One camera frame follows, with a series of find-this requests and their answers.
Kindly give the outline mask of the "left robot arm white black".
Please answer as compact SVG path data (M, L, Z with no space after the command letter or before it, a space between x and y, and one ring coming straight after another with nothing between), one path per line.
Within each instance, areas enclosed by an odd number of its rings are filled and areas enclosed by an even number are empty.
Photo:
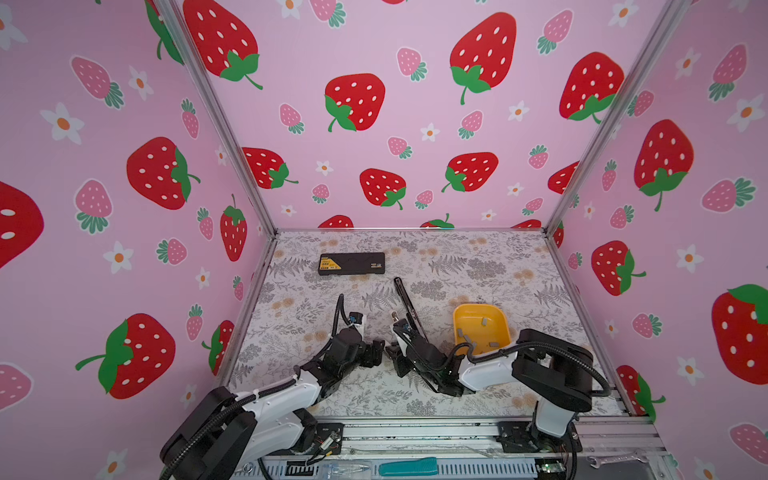
M315 420L308 408L335 393L358 367L381 364L384 343L364 340L365 316L334 309L331 335L288 378L251 392L211 390L160 451L162 479L228 479L243 463L277 451L309 448Z

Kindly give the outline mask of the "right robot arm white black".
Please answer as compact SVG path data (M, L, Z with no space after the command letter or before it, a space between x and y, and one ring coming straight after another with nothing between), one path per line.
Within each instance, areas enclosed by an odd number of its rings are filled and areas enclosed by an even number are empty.
M579 451L575 422L592 409L595 397L611 395L608 380L594 367L592 354L534 329L516 343L481 354L469 342L441 352L415 329L398 322L396 341L385 347L398 376L417 373L438 394L460 398L492 386L518 382L538 400L532 420L520 433L500 432L507 452Z

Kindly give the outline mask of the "yellow plastic tray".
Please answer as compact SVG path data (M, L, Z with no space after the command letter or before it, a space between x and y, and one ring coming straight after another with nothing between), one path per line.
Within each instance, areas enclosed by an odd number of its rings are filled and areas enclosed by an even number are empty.
M507 317L494 305L459 305L453 312L453 325L455 343L470 343L475 356L485 355L512 344Z

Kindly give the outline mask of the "black tool case yellow label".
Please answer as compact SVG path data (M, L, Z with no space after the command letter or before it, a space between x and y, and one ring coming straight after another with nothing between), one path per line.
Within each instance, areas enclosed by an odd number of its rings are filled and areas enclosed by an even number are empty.
M384 252L323 253L319 260L318 274L321 276L384 274L385 260Z

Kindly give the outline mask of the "silver wrench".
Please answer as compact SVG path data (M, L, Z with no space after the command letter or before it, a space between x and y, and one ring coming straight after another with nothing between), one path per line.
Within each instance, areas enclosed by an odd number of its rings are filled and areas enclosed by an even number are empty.
M628 453L623 455L613 455L613 456L603 456L603 457L593 457L590 456L588 458L588 462L590 466L594 469L600 469L602 466L609 465L609 464L618 464L618 463L626 463L626 462L640 462L642 464L648 464L649 459L642 453Z

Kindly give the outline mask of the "teal handled tool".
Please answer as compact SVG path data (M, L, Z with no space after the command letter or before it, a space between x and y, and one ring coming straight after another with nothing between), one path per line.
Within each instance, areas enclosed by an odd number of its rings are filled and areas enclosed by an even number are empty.
M378 467L378 475L384 478L435 476L438 473L439 464L435 457L386 462Z

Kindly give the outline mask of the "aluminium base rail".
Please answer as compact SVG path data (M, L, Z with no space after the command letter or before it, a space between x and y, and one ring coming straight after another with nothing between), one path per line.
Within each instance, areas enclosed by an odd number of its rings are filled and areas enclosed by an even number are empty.
M340 418L341 448L306 467L299 456L273 455L240 467L238 479L378 479L382 463L435 457L437 479L677 479L679 473L650 420L631 416L582 416L579 451L509 453L498 442L526 417ZM642 452L648 464L626 462L600 469L588 458Z

